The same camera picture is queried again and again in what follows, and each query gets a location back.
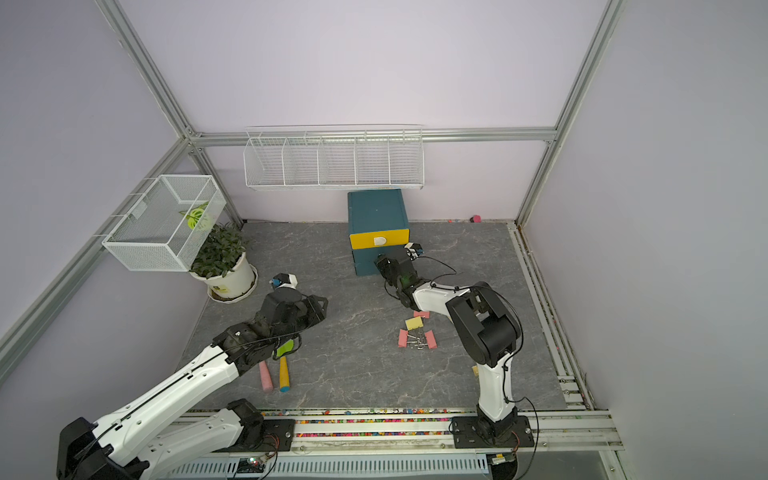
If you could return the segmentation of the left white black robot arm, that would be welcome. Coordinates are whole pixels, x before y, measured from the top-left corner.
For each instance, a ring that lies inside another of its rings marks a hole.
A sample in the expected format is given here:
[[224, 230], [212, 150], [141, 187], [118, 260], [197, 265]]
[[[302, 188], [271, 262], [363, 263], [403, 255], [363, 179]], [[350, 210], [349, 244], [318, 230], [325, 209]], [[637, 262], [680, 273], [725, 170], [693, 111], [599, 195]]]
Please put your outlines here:
[[264, 431], [262, 413], [245, 399], [196, 423], [166, 428], [199, 401], [274, 358], [327, 316], [328, 300], [279, 286], [254, 319], [228, 327], [200, 354], [164, 381], [94, 422], [79, 417], [59, 436], [59, 479], [157, 479], [208, 453], [275, 449]]

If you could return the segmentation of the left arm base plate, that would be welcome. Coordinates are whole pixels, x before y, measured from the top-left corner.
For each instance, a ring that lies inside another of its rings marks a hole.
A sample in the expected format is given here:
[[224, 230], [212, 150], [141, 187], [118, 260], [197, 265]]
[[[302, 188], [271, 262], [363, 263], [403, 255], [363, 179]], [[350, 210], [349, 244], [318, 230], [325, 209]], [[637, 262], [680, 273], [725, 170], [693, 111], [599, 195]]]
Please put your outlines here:
[[294, 420], [263, 418], [246, 425], [236, 446], [241, 451], [287, 452], [295, 438]]

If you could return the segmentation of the teal drawer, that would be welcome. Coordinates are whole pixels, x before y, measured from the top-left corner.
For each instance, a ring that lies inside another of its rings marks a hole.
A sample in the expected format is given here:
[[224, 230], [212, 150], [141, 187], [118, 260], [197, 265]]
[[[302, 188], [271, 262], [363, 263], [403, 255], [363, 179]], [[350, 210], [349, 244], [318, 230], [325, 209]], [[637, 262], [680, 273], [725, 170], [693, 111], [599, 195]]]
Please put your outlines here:
[[404, 245], [356, 249], [352, 253], [355, 273], [359, 277], [388, 273], [392, 262], [408, 257]]

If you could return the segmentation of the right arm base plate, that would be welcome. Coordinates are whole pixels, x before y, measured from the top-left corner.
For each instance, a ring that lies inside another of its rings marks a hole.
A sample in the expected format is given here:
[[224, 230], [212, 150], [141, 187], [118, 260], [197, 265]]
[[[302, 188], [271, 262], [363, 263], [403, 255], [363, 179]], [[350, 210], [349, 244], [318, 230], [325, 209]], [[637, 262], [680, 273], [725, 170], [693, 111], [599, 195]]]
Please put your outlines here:
[[529, 419], [513, 414], [499, 422], [484, 416], [453, 417], [448, 432], [457, 449], [500, 448], [517, 450], [536, 443]]

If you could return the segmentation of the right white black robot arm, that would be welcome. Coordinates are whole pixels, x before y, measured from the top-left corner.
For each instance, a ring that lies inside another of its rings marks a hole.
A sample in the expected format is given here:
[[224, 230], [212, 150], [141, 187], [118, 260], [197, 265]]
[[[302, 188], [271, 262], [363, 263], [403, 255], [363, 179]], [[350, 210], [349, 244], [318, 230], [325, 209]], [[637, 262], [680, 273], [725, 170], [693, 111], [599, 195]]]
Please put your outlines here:
[[514, 309], [487, 283], [447, 286], [421, 277], [416, 258], [405, 250], [381, 254], [376, 268], [407, 308], [448, 317], [478, 369], [477, 416], [470, 423], [453, 422], [456, 439], [474, 434], [494, 447], [530, 446], [534, 437], [528, 418], [518, 413], [509, 367], [524, 341]]

